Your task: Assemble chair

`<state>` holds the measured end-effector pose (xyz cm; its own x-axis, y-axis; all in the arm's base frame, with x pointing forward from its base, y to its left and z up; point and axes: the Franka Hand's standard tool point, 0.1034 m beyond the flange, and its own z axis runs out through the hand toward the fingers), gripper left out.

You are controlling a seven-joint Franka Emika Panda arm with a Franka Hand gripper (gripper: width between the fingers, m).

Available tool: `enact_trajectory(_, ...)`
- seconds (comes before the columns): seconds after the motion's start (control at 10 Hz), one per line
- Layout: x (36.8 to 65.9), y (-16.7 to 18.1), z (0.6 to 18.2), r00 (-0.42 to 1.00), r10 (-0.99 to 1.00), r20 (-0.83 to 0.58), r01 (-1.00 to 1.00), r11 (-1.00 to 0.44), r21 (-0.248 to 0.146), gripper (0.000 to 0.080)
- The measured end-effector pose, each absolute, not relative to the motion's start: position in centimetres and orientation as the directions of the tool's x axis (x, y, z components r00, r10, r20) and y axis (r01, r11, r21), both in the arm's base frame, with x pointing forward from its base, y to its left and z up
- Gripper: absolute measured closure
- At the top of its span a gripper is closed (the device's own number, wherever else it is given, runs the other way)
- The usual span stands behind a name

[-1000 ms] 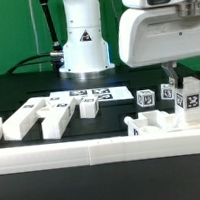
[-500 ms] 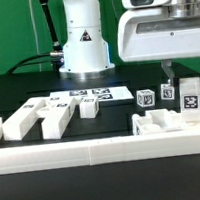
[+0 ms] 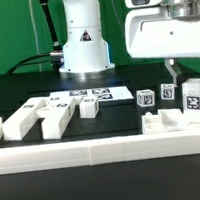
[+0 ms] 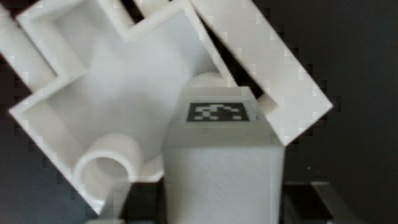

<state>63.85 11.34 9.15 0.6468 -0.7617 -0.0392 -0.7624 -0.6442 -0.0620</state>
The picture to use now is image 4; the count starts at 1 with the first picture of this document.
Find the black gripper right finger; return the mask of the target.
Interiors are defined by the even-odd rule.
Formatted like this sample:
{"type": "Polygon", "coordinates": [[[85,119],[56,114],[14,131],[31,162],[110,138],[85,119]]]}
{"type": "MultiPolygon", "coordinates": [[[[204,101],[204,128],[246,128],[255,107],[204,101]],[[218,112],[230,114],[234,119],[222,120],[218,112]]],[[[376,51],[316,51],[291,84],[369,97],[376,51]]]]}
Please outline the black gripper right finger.
{"type": "Polygon", "coordinates": [[[282,224],[355,224],[355,216],[326,182],[286,182],[282,224]]]}

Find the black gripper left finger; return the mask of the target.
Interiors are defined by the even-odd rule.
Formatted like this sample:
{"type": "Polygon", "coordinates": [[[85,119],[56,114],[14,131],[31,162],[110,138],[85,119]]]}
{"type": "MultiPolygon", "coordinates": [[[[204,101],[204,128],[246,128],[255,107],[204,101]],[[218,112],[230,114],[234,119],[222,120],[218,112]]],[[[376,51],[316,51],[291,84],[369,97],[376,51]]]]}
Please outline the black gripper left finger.
{"type": "Polygon", "coordinates": [[[115,184],[87,224],[163,224],[163,182],[115,184]]]}

